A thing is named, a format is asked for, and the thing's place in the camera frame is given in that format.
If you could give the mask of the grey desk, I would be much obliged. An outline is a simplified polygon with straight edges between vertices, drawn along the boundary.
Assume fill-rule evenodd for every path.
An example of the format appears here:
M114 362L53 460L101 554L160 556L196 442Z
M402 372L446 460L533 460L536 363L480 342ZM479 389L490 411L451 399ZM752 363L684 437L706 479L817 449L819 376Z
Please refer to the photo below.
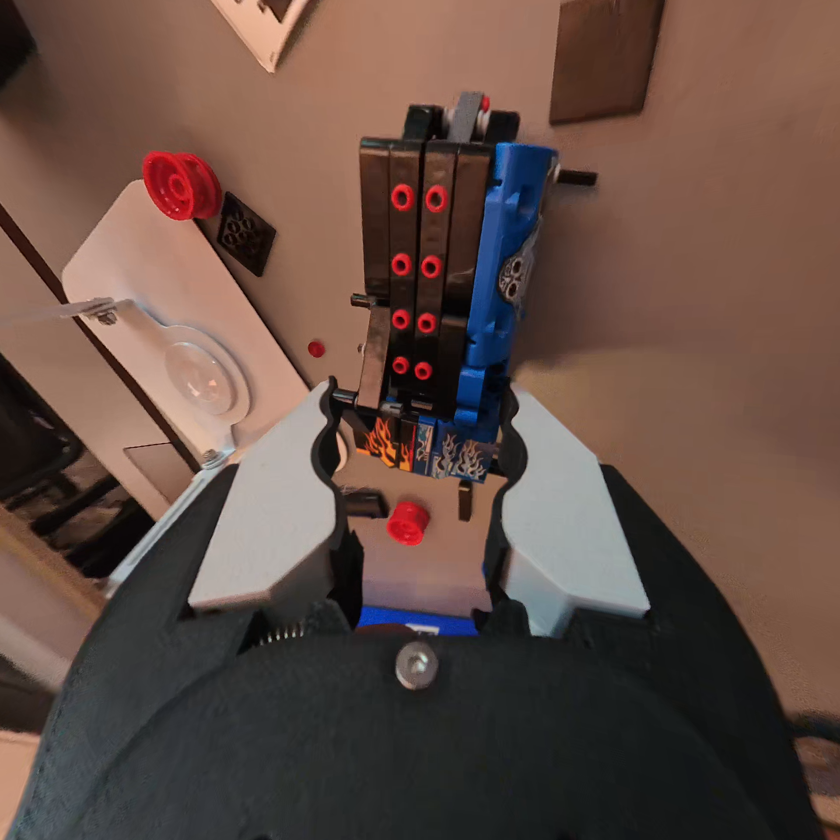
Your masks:
M276 229L229 261L310 382L359 380L358 145L481 90L560 187L517 377L726 593L790 711L838 714L838 2L666 2L644 109L549 122L560 2L316 2L274 74L211 2L19 2L2 204L56 273L152 150ZM308 353L320 340L326 353Z

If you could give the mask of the black angled plate with holes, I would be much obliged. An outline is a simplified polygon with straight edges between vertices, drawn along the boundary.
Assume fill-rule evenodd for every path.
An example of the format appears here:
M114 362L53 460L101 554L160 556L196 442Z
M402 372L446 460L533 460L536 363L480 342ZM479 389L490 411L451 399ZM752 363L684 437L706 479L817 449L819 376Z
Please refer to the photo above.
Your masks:
M263 277L277 231L235 194L225 192L217 245L255 277Z

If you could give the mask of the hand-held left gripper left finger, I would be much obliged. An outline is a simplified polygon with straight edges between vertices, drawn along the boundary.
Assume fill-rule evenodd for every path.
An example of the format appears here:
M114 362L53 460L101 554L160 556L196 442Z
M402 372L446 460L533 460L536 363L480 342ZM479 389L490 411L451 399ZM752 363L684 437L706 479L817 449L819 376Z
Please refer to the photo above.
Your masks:
M342 491L334 377L317 385L236 464L188 601L200 610L266 606L282 625L332 600L361 618L364 550Z

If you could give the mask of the wide red wheel rim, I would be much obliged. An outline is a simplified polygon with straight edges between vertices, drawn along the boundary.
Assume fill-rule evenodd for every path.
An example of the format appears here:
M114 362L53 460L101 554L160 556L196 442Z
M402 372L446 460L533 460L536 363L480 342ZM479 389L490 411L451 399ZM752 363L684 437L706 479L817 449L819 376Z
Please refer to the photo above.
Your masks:
M223 191L214 170L195 154L148 153L143 183L154 205L175 221L208 219L222 207Z

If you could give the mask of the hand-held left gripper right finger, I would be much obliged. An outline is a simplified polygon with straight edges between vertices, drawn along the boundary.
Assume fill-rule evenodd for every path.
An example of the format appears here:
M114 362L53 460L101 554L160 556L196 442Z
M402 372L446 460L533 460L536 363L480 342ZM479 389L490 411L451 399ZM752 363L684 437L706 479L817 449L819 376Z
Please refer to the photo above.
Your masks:
M640 619L650 603L594 453L533 395L509 385L483 571L494 606L533 636L561 636L580 609Z

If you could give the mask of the small black brick piece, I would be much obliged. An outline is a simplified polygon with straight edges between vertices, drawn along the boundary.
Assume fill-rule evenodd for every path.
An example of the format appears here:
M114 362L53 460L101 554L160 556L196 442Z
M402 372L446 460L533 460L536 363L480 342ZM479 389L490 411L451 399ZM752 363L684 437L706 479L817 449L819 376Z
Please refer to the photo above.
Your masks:
M388 519L391 515L381 490L342 487L341 494L348 518Z

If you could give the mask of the toy sticker sheet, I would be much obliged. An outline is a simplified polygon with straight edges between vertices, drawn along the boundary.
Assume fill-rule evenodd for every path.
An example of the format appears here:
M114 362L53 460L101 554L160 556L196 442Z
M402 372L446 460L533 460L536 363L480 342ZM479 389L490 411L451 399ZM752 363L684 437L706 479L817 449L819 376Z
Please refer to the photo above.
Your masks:
M237 37L269 74L277 71L292 33L310 1L212 1Z

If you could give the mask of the small red wheel rim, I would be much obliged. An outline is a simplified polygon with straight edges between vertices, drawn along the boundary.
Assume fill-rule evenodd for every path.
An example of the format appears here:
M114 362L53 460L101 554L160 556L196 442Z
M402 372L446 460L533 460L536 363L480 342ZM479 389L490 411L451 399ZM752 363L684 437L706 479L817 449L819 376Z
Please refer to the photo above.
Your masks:
M430 519L425 507L411 500L402 500L394 507L385 529L396 543L416 547L424 540Z

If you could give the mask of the blue black toy truck model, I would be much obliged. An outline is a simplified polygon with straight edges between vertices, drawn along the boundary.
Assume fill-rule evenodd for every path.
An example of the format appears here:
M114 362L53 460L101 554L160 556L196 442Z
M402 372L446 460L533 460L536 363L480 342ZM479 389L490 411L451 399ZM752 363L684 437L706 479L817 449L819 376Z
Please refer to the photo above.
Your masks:
M402 136L360 141L369 312L348 407L356 451L416 476L458 481L458 519L497 465L502 393L553 185L598 174L518 142L520 116L481 91L454 108L412 104Z

